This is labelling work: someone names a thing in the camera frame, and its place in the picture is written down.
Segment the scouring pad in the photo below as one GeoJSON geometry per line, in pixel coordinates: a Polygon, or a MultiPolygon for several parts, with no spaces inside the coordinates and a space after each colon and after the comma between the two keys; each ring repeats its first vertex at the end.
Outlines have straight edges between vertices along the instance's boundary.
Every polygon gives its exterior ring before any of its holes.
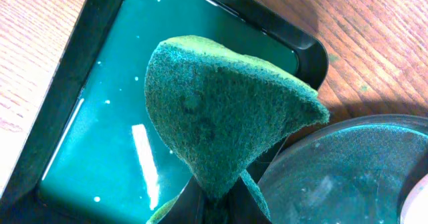
{"type": "MultiPolygon", "coordinates": [[[[156,131],[213,202],[273,144],[328,121],[317,95],[267,61],[197,36],[161,42],[145,79],[156,131]]],[[[264,202],[262,195],[251,194],[264,202]]]]}
{"type": "MultiPolygon", "coordinates": [[[[254,182],[252,177],[249,175],[247,170],[244,170],[241,173],[241,178],[245,185],[248,188],[249,193],[254,198],[255,202],[257,203],[257,206],[260,208],[261,212],[270,219],[270,212],[268,209],[268,204],[266,203],[266,200],[263,197],[263,194],[260,191],[259,186],[254,182]]],[[[150,218],[148,221],[148,224],[157,224],[168,212],[171,210],[177,199],[179,198],[179,195],[177,195],[174,199],[168,201],[165,203],[161,208],[159,208],[150,218]]]]}

